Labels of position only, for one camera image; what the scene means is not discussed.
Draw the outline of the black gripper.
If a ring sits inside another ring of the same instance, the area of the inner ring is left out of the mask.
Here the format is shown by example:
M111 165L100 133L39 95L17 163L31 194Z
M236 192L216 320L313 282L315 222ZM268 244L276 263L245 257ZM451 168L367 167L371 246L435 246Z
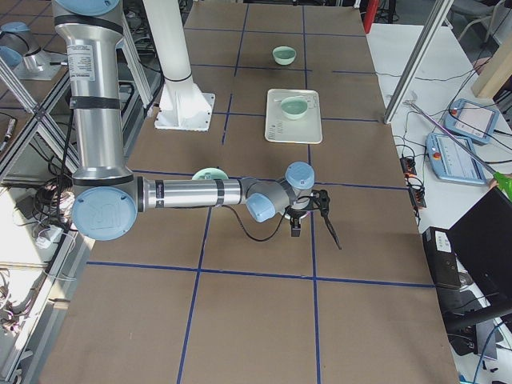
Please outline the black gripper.
M289 208L288 216L290 218L290 236L292 238L298 238L302 232L302 220L309 214L308 210L296 210Z

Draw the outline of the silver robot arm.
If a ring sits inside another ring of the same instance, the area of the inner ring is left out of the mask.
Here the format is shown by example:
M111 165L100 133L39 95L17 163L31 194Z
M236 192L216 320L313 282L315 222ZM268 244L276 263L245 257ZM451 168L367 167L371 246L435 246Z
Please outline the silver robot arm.
M122 136L116 49L122 41L120 1L55 1L54 25L65 40L80 164L73 175L72 220L85 236L107 241L133 226L149 209L187 209L243 204L264 222L280 214L298 227L313 207L314 170L288 166L275 181L256 178L149 180L127 167ZM164 77L160 129L205 131L214 96L194 83L179 6L147 1L147 20Z

